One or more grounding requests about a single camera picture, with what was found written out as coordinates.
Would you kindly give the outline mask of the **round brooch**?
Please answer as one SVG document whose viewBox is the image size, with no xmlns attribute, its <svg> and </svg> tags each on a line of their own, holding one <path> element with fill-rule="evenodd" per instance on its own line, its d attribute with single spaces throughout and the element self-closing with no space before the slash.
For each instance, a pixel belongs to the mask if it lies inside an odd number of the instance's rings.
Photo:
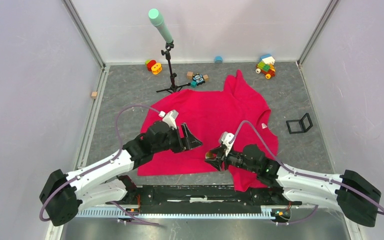
<svg viewBox="0 0 384 240">
<path fill-rule="evenodd" d="M 206 159 L 206 160 L 213 159 L 213 154 L 212 154 L 211 152 L 207 152 L 207 153 L 205 154 L 205 159 Z"/>
</svg>

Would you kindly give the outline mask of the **red t-shirt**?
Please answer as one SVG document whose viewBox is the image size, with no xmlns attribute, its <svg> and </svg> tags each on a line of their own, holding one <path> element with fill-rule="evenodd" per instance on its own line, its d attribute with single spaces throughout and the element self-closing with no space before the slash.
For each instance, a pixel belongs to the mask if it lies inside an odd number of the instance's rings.
<svg viewBox="0 0 384 240">
<path fill-rule="evenodd" d="M 152 108 L 169 112 L 178 111 L 176 123 L 186 123 L 191 133 L 202 141 L 202 146 L 190 151 L 173 153 L 170 150 L 156 153 L 153 159 L 140 166 L 139 176 L 166 176 L 214 172 L 205 162 L 206 153 L 220 145 L 224 132 L 235 133 L 240 123 L 247 120 L 257 132 L 245 124 L 233 144 L 242 152 L 249 144 L 256 144 L 270 157 L 269 150 L 278 153 L 279 141 L 268 127 L 271 109 L 263 96 L 250 87 L 240 70 L 228 75 L 221 91 L 191 89 L 172 93 L 152 105 Z"/>
</svg>

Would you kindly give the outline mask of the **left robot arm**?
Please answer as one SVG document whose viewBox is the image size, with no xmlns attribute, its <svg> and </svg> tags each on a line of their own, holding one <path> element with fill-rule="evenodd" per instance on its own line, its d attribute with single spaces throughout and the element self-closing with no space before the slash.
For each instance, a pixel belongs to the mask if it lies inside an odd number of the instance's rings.
<svg viewBox="0 0 384 240">
<path fill-rule="evenodd" d="M 146 132 L 98 162 L 68 173 L 61 169 L 53 171 L 39 195 L 42 203 L 39 218 L 57 227 L 95 205 L 120 200 L 131 204 L 137 198 L 137 190 L 118 179 L 107 182 L 109 179 L 147 164 L 157 153 L 171 151 L 177 154 L 202 144 L 186 123 L 173 127 L 162 120 L 156 121 Z"/>
</svg>

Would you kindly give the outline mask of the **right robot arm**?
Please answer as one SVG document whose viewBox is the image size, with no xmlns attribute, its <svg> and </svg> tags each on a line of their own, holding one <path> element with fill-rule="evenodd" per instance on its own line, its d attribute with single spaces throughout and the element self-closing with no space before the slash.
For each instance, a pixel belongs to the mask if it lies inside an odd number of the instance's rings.
<svg viewBox="0 0 384 240">
<path fill-rule="evenodd" d="M 381 192 L 353 170 L 343 174 L 318 173 L 281 166 L 270 159 L 256 144 L 243 151 L 228 150 L 226 146 L 211 149 L 205 155 L 206 163 L 218 171 L 236 167 L 256 175 L 262 184 L 271 187 L 269 199 L 275 204 L 284 201 L 318 205 L 343 213 L 349 220 L 374 227 L 378 215 L 376 206 Z"/>
</svg>

